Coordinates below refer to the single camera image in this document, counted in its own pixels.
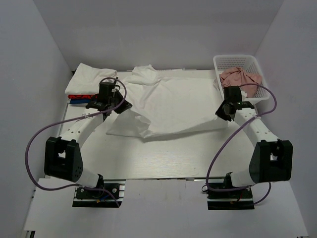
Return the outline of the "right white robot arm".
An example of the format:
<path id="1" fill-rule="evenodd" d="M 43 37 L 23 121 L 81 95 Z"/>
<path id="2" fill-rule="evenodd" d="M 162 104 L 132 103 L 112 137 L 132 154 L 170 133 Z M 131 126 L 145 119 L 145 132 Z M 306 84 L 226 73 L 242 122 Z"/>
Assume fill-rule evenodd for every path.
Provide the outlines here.
<path id="1" fill-rule="evenodd" d="M 242 100 L 239 86 L 223 89 L 224 100 L 216 115 L 233 121 L 244 131 L 254 147 L 249 165 L 239 172 L 229 172 L 223 182 L 224 193 L 231 198 L 242 189 L 263 182 L 288 181 L 292 174 L 293 145 L 274 135 L 257 115 L 254 105 Z"/>

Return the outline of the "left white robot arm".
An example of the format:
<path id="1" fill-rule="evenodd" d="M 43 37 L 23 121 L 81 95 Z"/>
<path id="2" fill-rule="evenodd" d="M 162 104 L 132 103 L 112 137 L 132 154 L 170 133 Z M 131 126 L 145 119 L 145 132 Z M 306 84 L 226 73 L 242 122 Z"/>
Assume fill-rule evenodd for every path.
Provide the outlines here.
<path id="1" fill-rule="evenodd" d="M 87 187 L 94 198 L 104 194 L 103 177 L 84 168 L 81 148 L 111 112 L 120 114 L 132 107 L 116 81 L 106 80 L 99 84 L 98 94 L 86 105 L 81 118 L 59 137 L 50 137 L 45 146 L 45 174 Z"/>

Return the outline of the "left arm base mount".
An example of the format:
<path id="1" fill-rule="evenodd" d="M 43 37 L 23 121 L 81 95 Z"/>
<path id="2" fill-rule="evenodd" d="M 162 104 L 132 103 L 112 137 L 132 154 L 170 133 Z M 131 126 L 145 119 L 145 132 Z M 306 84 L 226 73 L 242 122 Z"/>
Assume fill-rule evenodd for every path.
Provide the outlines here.
<path id="1" fill-rule="evenodd" d="M 119 208 L 125 191 L 125 180 L 104 180 L 105 191 L 91 191 L 83 186 L 75 188 L 72 207 L 75 208 Z"/>

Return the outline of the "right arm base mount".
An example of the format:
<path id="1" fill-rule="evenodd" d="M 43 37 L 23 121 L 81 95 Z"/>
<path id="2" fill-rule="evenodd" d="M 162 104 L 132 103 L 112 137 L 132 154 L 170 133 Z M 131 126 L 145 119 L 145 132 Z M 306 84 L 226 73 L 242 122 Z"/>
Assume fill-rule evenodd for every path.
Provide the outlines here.
<path id="1" fill-rule="evenodd" d="M 210 211 L 254 210 L 253 194 L 250 188 L 237 191 L 211 191 L 206 185 L 202 192 L 207 195 L 207 205 Z"/>

